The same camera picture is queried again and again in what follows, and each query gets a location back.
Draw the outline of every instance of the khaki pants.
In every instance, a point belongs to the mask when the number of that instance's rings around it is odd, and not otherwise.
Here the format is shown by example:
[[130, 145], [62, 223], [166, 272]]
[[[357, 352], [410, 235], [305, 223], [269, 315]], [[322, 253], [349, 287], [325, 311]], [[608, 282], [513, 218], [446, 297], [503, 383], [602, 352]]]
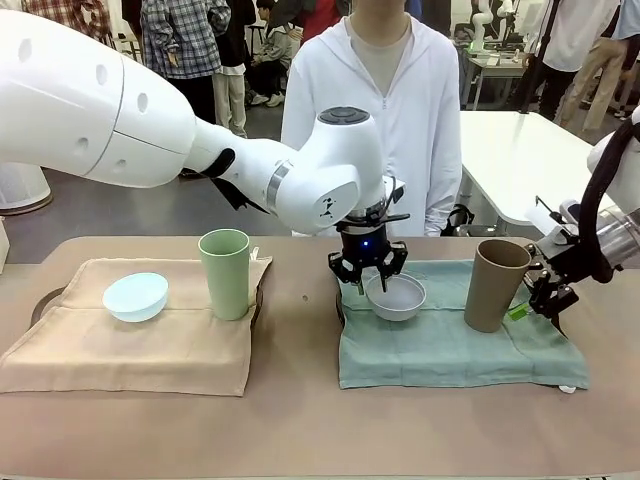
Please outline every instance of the khaki pants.
[[587, 94], [593, 77], [602, 68], [600, 86], [584, 121], [583, 130], [600, 128], [620, 80], [622, 64], [627, 55], [627, 43], [626, 40], [611, 40], [601, 37], [593, 44], [582, 69], [576, 75], [573, 90], [562, 110], [561, 121], [563, 124], [566, 125], [571, 120], [576, 108]]
[[247, 115], [244, 110], [244, 75], [213, 76], [213, 91], [216, 96], [216, 120], [218, 125], [231, 130], [240, 137], [247, 137], [244, 125]]

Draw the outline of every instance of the cloth napkin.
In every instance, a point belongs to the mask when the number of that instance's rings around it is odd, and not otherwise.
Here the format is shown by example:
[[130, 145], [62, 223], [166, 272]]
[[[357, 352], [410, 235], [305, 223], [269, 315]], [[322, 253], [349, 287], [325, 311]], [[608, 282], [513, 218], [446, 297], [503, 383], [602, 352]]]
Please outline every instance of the cloth napkin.
[[[415, 318], [399, 323], [376, 316], [366, 297], [341, 284], [340, 387], [537, 383], [588, 388], [584, 357], [546, 318], [505, 318], [493, 334], [465, 323], [472, 267], [472, 261], [408, 262], [404, 272], [424, 285], [427, 301]], [[528, 299], [523, 286], [512, 306]]]
[[[204, 269], [195, 260], [86, 262], [53, 307], [0, 358], [0, 392], [73, 390], [242, 396], [249, 375], [256, 289], [271, 259], [250, 264], [247, 315], [215, 318]], [[142, 323], [102, 305], [116, 280], [155, 272], [169, 282], [165, 309]]]

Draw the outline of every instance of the bowl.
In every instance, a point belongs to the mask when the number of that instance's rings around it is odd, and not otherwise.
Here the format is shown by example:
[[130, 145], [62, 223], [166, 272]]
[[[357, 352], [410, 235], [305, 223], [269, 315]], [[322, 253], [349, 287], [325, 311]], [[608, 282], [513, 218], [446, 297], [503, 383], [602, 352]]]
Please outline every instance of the bowl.
[[102, 296], [109, 313], [123, 322], [145, 322], [158, 315], [167, 304], [169, 282], [157, 273], [136, 273], [121, 278]]
[[390, 322], [405, 322], [415, 317], [427, 299], [427, 291], [415, 278], [401, 273], [387, 280], [387, 291], [382, 291], [380, 275], [369, 280], [365, 294], [373, 312]]

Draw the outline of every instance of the black bag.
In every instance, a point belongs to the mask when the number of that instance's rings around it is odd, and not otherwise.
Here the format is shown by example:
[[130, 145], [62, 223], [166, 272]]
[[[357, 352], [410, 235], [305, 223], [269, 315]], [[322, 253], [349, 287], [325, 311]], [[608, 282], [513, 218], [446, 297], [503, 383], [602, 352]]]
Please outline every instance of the black bag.
[[447, 220], [447, 226], [444, 230], [442, 230], [442, 233], [440, 234], [440, 236], [452, 237], [453, 232], [456, 228], [462, 225], [473, 224], [473, 220], [475, 218], [476, 216], [473, 213], [471, 213], [471, 210], [469, 210], [465, 205], [462, 205], [460, 203], [454, 205], [453, 210], [449, 215], [449, 220]]

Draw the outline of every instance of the blue plaid shirt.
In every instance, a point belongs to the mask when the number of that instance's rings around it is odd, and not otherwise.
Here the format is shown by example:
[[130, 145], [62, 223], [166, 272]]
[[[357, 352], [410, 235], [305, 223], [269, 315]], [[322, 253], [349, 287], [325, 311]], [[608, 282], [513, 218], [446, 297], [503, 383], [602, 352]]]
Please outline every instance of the blue plaid shirt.
[[[222, 70], [216, 36], [227, 31], [226, 0], [144, 0], [144, 62], [164, 78], [189, 79]], [[178, 66], [169, 62], [175, 54]]]

